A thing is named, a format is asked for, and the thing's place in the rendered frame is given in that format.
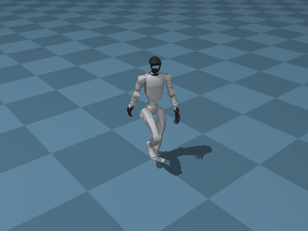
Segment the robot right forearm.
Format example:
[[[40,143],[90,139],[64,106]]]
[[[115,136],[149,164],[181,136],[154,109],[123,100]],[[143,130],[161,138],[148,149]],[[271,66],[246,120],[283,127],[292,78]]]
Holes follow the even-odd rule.
[[[137,101],[137,99],[138,99],[138,98],[134,98],[134,96],[135,96],[135,92],[133,93],[133,95],[132,95],[132,97],[131,97],[130,104],[128,105],[129,109],[130,109],[131,107],[134,107],[134,106],[135,106],[136,101]]]

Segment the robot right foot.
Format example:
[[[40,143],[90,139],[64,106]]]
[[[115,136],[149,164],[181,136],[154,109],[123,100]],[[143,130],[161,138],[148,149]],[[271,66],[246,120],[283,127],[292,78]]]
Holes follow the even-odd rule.
[[[153,147],[150,147],[148,144],[150,143],[150,141],[146,142],[146,146],[148,148],[148,153],[150,155],[150,157],[155,158],[156,157],[156,153]],[[149,148],[150,147],[150,148]]]

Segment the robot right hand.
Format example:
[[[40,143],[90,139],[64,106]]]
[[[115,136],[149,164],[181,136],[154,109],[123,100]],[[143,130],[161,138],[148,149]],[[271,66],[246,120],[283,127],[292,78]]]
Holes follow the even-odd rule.
[[[132,117],[131,110],[133,110],[133,107],[131,107],[130,109],[129,109],[129,107],[127,108],[128,115]]]

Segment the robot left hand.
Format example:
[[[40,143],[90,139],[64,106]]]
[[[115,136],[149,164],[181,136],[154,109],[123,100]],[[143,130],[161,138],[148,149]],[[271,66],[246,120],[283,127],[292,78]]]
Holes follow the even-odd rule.
[[[180,115],[179,115],[179,108],[176,107],[176,111],[174,110],[175,112],[175,120],[174,120],[174,123],[175,124],[178,124],[180,122]]]

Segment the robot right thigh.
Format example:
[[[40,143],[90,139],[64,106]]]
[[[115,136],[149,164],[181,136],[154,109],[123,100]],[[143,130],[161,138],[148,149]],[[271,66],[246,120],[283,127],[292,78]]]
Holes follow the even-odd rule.
[[[148,108],[145,107],[141,110],[140,117],[144,119],[144,122],[150,129],[152,135],[156,138],[156,142],[159,142],[161,140],[161,135],[158,132],[152,112]]]

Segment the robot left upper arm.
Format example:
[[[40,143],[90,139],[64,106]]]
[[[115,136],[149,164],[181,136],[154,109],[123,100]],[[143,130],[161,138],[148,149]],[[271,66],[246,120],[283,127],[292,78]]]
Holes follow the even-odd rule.
[[[169,97],[175,95],[175,91],[172,89],[172,81],[171,81],[171,76],[168,73],[163,73],[166,81],[166,86],[167,86],[167,94]]]

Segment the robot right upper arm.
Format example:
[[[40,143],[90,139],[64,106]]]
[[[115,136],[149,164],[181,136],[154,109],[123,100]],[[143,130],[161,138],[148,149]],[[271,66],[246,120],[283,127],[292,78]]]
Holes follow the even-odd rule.
[[[145,83],[145,81],[146,81],[146,75],[141,75],[137,77],[134,98],[140,98],[140,95],[141,95],[140,90],[141,90],[142,85]]]

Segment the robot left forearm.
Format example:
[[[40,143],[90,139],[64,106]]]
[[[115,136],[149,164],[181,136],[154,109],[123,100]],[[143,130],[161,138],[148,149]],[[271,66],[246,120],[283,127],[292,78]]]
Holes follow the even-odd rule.
[[[177,103],[177,100],[176,100],[176,94],[171,96],[170,99],[171,99],[171,102],[172,102],[172,105],[173,105],[173,110],[176,111],[176,107],[178,107],[178,103]]]

